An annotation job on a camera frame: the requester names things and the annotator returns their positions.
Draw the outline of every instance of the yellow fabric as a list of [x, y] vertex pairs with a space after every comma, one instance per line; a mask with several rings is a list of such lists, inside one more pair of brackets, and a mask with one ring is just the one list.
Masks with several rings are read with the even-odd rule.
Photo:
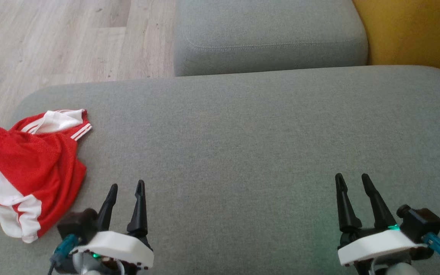
[[369, 65], [440, 68], [440, 0], [353, 0], [366, 28]]

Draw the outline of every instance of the gray cushion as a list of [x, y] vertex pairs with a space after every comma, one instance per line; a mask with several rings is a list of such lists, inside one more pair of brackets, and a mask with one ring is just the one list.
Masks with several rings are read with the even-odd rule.
[[351, 0], [180, 0], [176, 76], [364, 65]]
[[[364, 226], [360, 176], [395, 213], [440, 216], [440, 70], [364, 66], [50, 87], [17, 120], [86, 108], [87, 177], [73, 210], [99, 209], [119, 184], [124, 232], [145, 180], [155, 274], [355, 274], [337, 258], [336, 173]], [[0, 229], [0, 274], [45, 274], [56, 229], [32, 244]], [[440, 258], [416, 262], [440, 274]]]

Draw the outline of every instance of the red fabric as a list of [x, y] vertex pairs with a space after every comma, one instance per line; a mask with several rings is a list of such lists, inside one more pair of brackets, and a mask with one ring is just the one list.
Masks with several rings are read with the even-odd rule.
[[[38, 237], [66, 213], [79, 192], [86, 167], [77, 159], [77, 142], [71, 136], [82, 131], [83, 126], [89, 123], [83, 111], [82, 124], [75, 127], [43, 134], [20, 131], [43, 116], [42, 113], [21, 120], [9, 131], [0, 128], [1, 174], [24, 197], [20, 200], [33, 195], [42, 203], [37, 218], [40, 224]], [[21, 211], [20, 202], [10, 207], [17, 212], [18, 217], [25, 212]]]

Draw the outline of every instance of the wooden floor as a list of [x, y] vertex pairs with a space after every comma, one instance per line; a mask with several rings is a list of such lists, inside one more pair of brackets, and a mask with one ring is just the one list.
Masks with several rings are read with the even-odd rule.
[[46, 86], [173, 76], [175, 0], [0, 0], [0, 126]]

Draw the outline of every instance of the robotic arm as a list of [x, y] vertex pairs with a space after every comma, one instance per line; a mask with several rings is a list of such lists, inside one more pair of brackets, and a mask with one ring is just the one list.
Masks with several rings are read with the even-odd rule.
[[125, 234], [108, 231], [117, 191], [113, 184], [98, 214], [94, 209], [70, 212], [58, 223], [63, 241], [50, 258], [49, 275], [54, 269], [65, 274], [136, 275], [152, 268], [145, 183], [137, 184], [137, 201]]
[[403, 220], [398, 226], [370, 177], [363, 174], [361, 178], [370, 198], [374, 228], [362, 228], [342, 174], [335, 175], [341, 265], [354, 265], [359, 275], [419, 275], [412, 261], [428, 259], [434, 251], [440, 254], [440, 218], [429, 209], [402, 205], [396, 212]]

